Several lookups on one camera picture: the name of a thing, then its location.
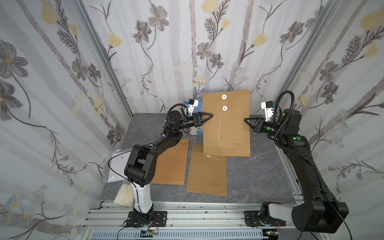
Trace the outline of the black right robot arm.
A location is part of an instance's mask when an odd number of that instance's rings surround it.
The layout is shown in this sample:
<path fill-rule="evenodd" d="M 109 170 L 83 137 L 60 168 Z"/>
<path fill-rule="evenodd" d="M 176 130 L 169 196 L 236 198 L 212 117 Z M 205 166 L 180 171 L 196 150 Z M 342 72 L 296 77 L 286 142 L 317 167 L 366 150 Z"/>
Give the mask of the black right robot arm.
<path fill-rule="evenodd" d="M 301 232 L 334 234 L 347 217 L 349 208 L 331 193 L 315 164 L 309 142 L 299 135 L 301 113 L 285 109 L 281 117 L 275 123 L 263 118 L 245 118 L 244 121 L 254 132 L 271 136 L 283 150 L 298 177 L 304 202 L 297 206 L 264 202 L 258 220 L 264 226 L 284 221 Z"/>

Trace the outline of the kraft file bag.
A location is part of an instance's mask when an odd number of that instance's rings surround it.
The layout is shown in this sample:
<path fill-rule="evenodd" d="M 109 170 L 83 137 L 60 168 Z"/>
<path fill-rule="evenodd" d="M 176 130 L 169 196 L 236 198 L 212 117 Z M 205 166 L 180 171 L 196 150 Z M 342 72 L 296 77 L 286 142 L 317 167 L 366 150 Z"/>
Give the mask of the kraft file bag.
<path fill-rule="evenodd" d="M 185 184 L 189 142 L 188 139 L 181 139 L 176 146 L 158 157 L 152 184 L 179 186 Z"/>
<path fill-rule="evenodd" d="M 203 125 L 203 147 L 207 156 L 250 157 L 249 90 L 203 95 L 203 111 L 213 117 Z"/>
<path fill-rule="evenodd" d="M 206 155 L 203 145 L 194 144 L 187 192 L 226 197 L 228 194 L 227 158 Z"/>

